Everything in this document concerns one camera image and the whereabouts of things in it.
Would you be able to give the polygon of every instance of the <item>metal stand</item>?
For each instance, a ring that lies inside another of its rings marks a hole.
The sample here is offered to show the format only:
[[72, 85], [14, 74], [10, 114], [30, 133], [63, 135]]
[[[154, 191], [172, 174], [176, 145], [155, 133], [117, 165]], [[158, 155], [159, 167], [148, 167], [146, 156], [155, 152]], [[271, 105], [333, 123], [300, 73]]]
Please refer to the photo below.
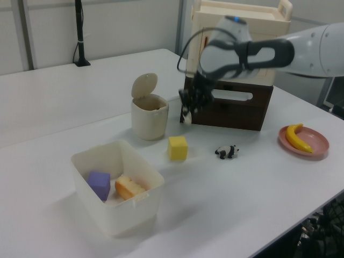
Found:
[[76, 29], [77, 29], [77, 41], [79, 48], [79, 60], [74, 62], [76, 66], [90, 66], [90, 62], [85, 59], [84, 51], [84, 36], [82, 32], [82, 12], [81, 12], [81, 0], [75, 0], [75, 13], [76, 13]]

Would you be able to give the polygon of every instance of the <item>yellow block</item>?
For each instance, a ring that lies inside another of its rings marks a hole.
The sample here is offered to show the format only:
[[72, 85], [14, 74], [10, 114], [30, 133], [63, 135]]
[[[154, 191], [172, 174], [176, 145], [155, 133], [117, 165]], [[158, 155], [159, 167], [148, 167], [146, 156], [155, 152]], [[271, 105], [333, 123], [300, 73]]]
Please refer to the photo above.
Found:
[[188, 143], [185, 137], [169, 137], [167, 152], [171, 160], [185, 160], [188, 154]]

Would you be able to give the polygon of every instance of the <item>purple foam cube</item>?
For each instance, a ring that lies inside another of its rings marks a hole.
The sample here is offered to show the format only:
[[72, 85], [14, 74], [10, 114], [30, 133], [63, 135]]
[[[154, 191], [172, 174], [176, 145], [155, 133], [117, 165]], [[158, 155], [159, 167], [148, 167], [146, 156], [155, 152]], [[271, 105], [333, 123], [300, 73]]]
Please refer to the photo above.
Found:
[[110, 192], [110, 174], [92, 171], [87, 180], [88, 185], [101, 200], [107, 200]]

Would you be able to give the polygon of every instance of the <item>toy panda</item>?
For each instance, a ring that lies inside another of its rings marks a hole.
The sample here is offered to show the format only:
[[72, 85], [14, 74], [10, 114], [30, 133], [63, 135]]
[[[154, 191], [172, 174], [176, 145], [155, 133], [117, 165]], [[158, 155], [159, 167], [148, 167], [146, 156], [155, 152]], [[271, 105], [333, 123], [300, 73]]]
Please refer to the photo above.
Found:
[[220, 154], [220, 159], [224, 160], [225, 156], [228, 155], [228, 158], [231, 159], [234, 154], [237, 154], [239, 151], [238, 147], [233, 146], [222, 146], [215, 150], [215, 154]]

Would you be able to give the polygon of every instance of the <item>plate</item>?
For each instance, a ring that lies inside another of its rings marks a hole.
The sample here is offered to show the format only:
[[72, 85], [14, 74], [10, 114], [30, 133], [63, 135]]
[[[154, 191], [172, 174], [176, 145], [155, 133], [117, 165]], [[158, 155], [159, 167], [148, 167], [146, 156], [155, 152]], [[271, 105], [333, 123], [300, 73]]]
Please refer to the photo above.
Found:
[[291, 145], [286, 139], [285, 134], [286, 134], [287, 128], [288, 128], [287, 126], [284, 126], [282, 129], [280, 129], [278, 133], [278, 138], [280, 142], [292, 152], [300, 154], [300, 155], [304, 155], [304, 156], [319, 156], [319, 155], [325, 154], [327, 150], [329, 149], [329, 143], [327, 139], [321, 133], [318, 133], [317, 131], [310, 129], [308, 127], [302, 126], [296, 131], [296, 135], [304, 142], [307, 142], [307, 144], [309, 144], [312, 147], [314, 152], [309, 153], [309, 152], [304, 152], [302, 150], [298, 150], [294, 148], [294, 146]]

